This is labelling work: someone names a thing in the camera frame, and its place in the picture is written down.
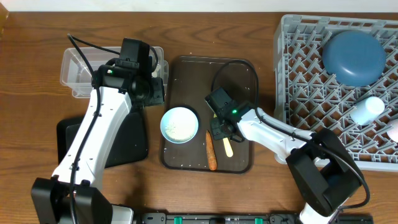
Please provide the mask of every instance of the white powder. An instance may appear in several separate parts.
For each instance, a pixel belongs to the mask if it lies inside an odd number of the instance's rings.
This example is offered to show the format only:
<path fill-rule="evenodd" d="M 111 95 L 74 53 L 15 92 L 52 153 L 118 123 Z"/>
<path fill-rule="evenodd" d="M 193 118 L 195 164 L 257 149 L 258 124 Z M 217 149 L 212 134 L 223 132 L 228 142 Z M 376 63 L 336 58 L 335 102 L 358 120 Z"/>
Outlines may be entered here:
<path fill-rule="evenodd" d="M 172 141 L 188 141 L 195 134 L 195 121 L 193 119 L 175 118 L 166 125 L 165 132 Z"/>

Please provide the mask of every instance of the wooden table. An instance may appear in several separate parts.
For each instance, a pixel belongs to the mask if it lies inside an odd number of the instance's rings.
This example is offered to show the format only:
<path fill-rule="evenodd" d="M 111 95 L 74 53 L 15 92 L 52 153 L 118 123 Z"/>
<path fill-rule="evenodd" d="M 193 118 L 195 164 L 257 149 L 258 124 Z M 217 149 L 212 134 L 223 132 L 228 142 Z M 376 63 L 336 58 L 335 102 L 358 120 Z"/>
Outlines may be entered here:
<path fill-rule="evenodd" d="M 30 198 L 36 177 L 49 178 L 57 166 L 55 127 L 84 114 L 88 100 L 72 97 L 59 82 L 63 51 L 71 33 L 105 46 L 123 37 L 161 46 L 165 59 L 179 55 L 246 58 L 260 75 L 260 104 L 272 114 L 275 75 L 272 41 L 283 13 L 44 13 L 12 12 L 0 41 L 0 222 L 37 223 Z M 395 19 L 398 14 L 328 14 Z M 111 203 L 143 212 L 299 212 L 304 202 L 287 166 L 255 146 L 252 169 L 244 175 L 166 169 L 159 162 L 163 106 L 146 108 L 149 157 L 106 169 L 103 193 Z M 370 213 L 376 223 L 398 222 L 398 174 L 364 172 L 371 203 L 353 213 Z M 358 203 L 363 189 L 349 200 Z"/>

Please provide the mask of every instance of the wooden stick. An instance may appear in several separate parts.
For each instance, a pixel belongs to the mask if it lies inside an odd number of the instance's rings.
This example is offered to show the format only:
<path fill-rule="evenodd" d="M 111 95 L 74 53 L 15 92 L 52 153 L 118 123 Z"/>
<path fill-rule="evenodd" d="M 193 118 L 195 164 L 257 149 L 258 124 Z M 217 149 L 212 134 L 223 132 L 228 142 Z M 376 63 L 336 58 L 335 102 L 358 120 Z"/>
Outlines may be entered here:
<path fill-rule="evenodd" d="M 206 131 L 206 152 L 210 170 L 217 170 L 216 154 L 214 153 L 213 141 L 209 131 Z"/>
<path fill-rule="evenodd" d="M 226 156 L 232 157 L 234 155 L 234 151 L 232 151 L 231 143 L 229 143 L 228 138 L 223 138 L 223 142 Z"/>

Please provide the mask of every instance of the plastic dish rack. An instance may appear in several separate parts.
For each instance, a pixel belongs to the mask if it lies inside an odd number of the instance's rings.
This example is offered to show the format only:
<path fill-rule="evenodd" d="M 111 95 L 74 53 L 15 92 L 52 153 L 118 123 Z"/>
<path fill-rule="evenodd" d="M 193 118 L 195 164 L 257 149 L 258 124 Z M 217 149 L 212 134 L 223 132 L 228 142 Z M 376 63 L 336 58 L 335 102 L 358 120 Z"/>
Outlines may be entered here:
<path fill-rule="evenodd" d="M 373 35 L 386 51 L 384 72 L 371 86 L 342 85 L 323 66 L 323 46 L 346 30 Z M 300 129 L 333 130 L 362 170 L 398 172 L 398 144 L 386 134 L 387 123 L 398 118 L 397 38 L 398 21 L 285 15 L 274 36 L 274 117 Z M 370 125 L 357 125 L 349 114 L 369 96 L 386 109 Z"/>

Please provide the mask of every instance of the brown tray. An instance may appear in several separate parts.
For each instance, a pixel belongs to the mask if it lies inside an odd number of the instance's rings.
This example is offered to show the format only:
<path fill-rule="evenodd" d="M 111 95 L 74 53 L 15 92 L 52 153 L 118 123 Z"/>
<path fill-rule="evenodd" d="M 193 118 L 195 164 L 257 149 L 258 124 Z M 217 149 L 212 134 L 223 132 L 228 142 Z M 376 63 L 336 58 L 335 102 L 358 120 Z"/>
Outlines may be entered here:
<path fill-rule="evenodd" d="M 160 144 L 160 160 L 170 169 L 197 170 L 242 174 L 253 163 L 253 143 L 230 140 L 233 157 L 227 157 L 223 141 L 213 141 L 218 168 L 208 168 L 205 134 L 210 130 L 214 113 L 205 102 L 210 94 L 211 81 L 217 70 L 232 59 L 181 56 L 173 62 L 166 95 L 166 111 L 183 106 L 192 110 L 199 120 L 196 136 L 184 144 L 174 144 L 164 138 Z M 242 102 L 253 100 L 255 86 L 252 71 L 238 63 L 228 65 L 217 78 L 215 88 L 222 86 L 229 95 Z"/>

